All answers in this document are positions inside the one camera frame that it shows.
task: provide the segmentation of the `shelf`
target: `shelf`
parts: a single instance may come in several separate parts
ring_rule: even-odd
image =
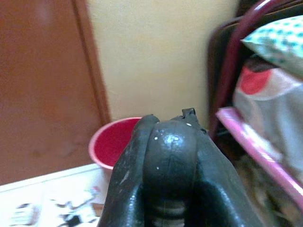
[[[244,130],[244,121],[233,107],[221,108],[217,117],[238,143],[294,200],[303,212],[303,187]]]

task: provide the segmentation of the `brown door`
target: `brown door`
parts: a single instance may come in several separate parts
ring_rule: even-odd
[[[91,163],[88,141],[108,116],[76,7],[1,1],[0,184]]]

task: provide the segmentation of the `red bucket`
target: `red bucket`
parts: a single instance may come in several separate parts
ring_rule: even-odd
[[[124,118],[100,128],[89,142],[91,159],[107,172],[111,172],[140,119],[141,117]]]

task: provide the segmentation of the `green polka dot pillow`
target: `green polka dot pillow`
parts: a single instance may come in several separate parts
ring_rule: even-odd
[[[265,60],[303,77],[303,16],[271,22],[242,42]]]

